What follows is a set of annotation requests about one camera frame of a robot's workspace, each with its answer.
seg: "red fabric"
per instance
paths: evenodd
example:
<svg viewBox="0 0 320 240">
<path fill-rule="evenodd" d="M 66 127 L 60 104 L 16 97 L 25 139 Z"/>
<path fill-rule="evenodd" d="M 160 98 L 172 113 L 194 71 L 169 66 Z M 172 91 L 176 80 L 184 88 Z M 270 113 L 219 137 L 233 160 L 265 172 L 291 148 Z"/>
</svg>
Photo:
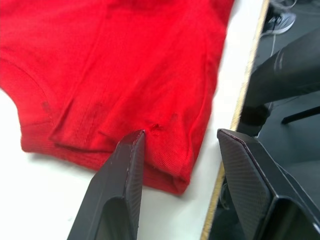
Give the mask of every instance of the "red fabric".
<svg viewBox="0 0 320 240">
<path fill-rule="evenodd" d="M 98 170 L 146 130 L 144 184 L 182 194 L 233 0 L 2 0 L 0 87 L 26 152 Z"/>
</svg>

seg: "sneaker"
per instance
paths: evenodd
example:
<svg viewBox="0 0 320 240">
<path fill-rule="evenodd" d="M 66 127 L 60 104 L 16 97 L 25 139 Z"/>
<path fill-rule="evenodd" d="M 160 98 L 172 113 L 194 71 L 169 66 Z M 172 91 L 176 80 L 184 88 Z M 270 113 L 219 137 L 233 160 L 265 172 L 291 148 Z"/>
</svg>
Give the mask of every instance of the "sneaker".
<svg viewBox="0 0 320 240">
<path fill-rule="evenodd" d="M 264 24 L 262 36 L 283 34 L 288 31 L 296 21 L 293 12 L 274 13 L 274 16 Z"/>
</svg>

